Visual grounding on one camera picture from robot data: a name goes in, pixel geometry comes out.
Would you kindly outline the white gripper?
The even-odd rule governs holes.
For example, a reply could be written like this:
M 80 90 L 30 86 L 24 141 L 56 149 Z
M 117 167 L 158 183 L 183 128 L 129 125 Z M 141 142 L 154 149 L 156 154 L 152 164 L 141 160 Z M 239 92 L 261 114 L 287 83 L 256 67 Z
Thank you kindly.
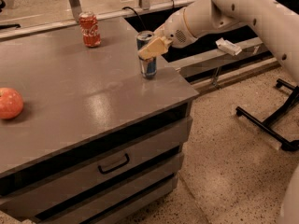
M 154 31 L 157 36 L 138 51 L 141 59 L 147 60 L 165 54 L 171 45 L 178 49 L 185 48 L 197 40 L 188 29 L 185 10 L 184 7 L 173 13 Z

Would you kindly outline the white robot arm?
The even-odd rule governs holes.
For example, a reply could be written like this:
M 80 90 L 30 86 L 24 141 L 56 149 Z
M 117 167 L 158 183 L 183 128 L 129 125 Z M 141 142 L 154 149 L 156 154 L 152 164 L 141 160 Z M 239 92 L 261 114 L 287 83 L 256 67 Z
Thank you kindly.
M 271 128 L 282 115 L 298 102 L 299 94 L 299 15 L 276 0 L 198 0 L 172 14 L 159 28 L 138 56 L 149 60 L 168 52 L 170 47 L 184 48 L 198 38 L 229 30 L 243 23 L 262 40 L 267 49 L 296 82 L 292 86 L 283 80 L 292 93 L 275 113 L 263 121 L 238 107 L 236 114 L 252 123 L 281 143 L 285 151 L 296 151 L 298 142 L 284 139 Z

